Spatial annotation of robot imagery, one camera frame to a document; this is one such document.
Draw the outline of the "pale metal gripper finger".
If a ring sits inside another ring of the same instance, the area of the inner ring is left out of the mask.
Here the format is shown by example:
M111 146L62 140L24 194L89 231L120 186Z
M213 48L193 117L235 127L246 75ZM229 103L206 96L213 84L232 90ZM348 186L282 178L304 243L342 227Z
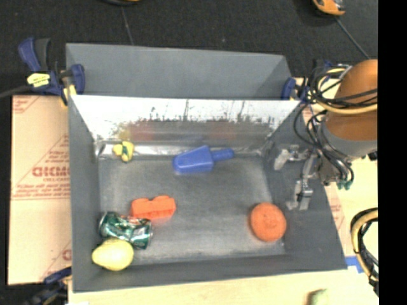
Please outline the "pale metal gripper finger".
M314 190L310 187L308 180L297 180L293 196L289 201L286 201L286 207L288 210L308 210L313 193Z
M298 144L281 144L277 146L273 169L281 170L287 162L306 159L306 149L301 149Z

